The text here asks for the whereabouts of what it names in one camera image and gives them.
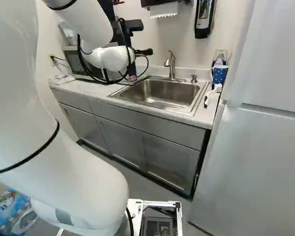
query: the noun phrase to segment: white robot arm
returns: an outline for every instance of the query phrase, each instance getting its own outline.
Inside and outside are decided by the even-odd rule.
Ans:
[[[45,2],[93,48],[111,40],[96,0]],[[36,47],[35,1],[0,0],[0,182],[31,197],[35,211],[54,225],[112,236],[127,206],[127,182],[74,143],[45,109],[33,81]]]
[[[114,33],[98,1],[43,1],[81,36],[82,55],[95,67],[118,72],[134,61],[134,51],[129,47],[130,62],[125,46],[101,48],[111,41]]]

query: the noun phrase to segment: wall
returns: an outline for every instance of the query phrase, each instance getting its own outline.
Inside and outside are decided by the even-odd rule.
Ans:
[[[218,0],[214,28],[208,39],[195,39],[195,7],[179,3],[177,16],[150,19],[141,8],[140,0],[126,0],[115,6],[115,14],[126,20],[141,19],[144,31],[134,32],[131,38],[136,49],[152,47],[155,55],[149,57],[153,65],[163,65],[167,50],[176,56],[176,66],[209,67],[216,49],[232,51],[236,45],[246,0]]]
[[[68,72],[68,69],[61,65],[59,65],[58,68],[52,67],[48,56],[49,54],[53,54],[59,58],[64,58],[61,51],[63,40],[58,29],[58,19],[54,12],[52,12],[43,1],[36,0],[36,5],[39,29],[36,55],[36,88],[46,108],[60,122],[61,128],[71,139],[77,141],[78,138],[75,132],[48,85],[48,78],[54,74]]]

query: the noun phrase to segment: floor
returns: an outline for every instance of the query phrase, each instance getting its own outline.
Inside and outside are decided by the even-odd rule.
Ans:
[[[108,159],[107,157],[101,155],[100,153],[94,151],[93,149],[83,146],[86,150],[91,153],[96,154],[96,156],[110,163],[112,166],[117,168],[126,177],[129,185],[129,197],[149,200],[149,201],[180,201],[182,203],[182,230],[184,236],[208,236],[199,229],[193,227],[186,222],[191,202],[179,197],[178,195],[172,193],[171,191],[161,187],[160,185],[148,180],[147,178],[141,176],[140,174],[128,169],[127,167]],[[44,221],[39,221],[27,234],[26,236],[56,236],[58,228],[52,226]],[[75,234],[70,232],[65,232],[64,236],[75,236]]]

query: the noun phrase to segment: countertop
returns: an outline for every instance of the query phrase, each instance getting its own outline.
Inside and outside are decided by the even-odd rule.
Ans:
[[[205,94],[211,90],[211,80],[209,78],[208,72],[204,71],[204,73],[202,73],[202,76],[198,77],[198,81],[209,81],[210,84],[207,87],[194,116],[177,114],[174,112],[165,111],[158,108],[148,107],[148,106],[144,106],[140,104],[135,104],[129,101],[120,100],[117,98],[108,97],[108,95],[118,91],[119,89],[124,88],[125,85],[118,85],[118,84],[101,85],[101,84],[75,80],[75,81],[72,81],[63,85],[59,85],[59,86],[50,85],[50,87],[60,91],[83,96],[91,100],[100,101],[103,103],[108,103],[115,106],[127,108],[133,111],[138,111],[138,112],[146,113],[146,114],[161,117],[161,118],[175,120],[175,121],[189,124],[196,127],[212,129],[215,111],[216,111],[217,102],[218,102],[218,94],[214,94],[210,96],[208,107],[204,108]]]

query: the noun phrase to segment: soap dispenser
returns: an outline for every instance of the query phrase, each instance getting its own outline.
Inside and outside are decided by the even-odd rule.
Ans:
[[[195,38],[207,38],[213,27],[216,0],[197,0]]]

